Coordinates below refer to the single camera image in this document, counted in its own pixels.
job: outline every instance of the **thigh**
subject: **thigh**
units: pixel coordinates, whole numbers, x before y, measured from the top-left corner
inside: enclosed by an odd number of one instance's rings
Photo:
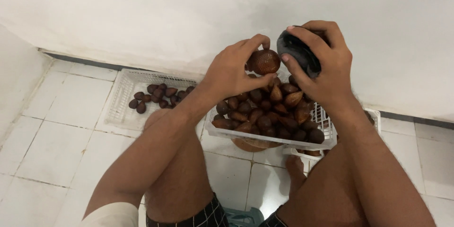
[[[313,167],[277,216],[289,227],[368,226],[342,144]]]
[[[170,109],[153,113],[145,129]],[[145,193],[147,215],[159,223],[176,223],[199,213],[213,199],[205,158],[195,127],[161,176]]]

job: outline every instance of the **forearm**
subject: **forearm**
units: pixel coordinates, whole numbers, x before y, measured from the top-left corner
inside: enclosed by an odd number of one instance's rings
[[[139,206],[142,195],[175,156],[184,135],[217,103],[204,94],[203,84],[177,107],[146,129],[105,172],[85,215],[116,201]]]
[[[344,143],[371,226],[434,226],[418,191],[370,124],[360,103],[352,95],[338,109],[341,110],[328,114]]]

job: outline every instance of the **white wall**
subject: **white wall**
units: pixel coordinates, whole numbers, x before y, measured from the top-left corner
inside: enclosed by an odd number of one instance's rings
[[[172,72],[311,19],[342,28],[365,104],[454,122],[454,0],[0,0],[0,23],[34,46]]]
[[[50,61],[0,25],[0,145]]]

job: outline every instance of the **green plastic stool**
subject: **green plastic stool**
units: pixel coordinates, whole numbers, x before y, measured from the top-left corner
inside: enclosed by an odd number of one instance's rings
[[[249,211],[223,208],[229,227],[258,227],[264,221],[263,214],[255,207]]]

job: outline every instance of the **knee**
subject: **knee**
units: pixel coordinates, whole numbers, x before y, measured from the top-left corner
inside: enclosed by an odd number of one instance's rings
[[[159,109],[159,110],[156,110],[154,111],[147,119],[147,121],[145,122],[145,125],[144,125],[144,130],[146,130],[147,128],[149,128],[151,125],[153,125],[153,123],[155,123],[157,120],[161,119],[162,116],[164,116],[164,114],[166,114],[168,111],[170,111],[171,109]]]

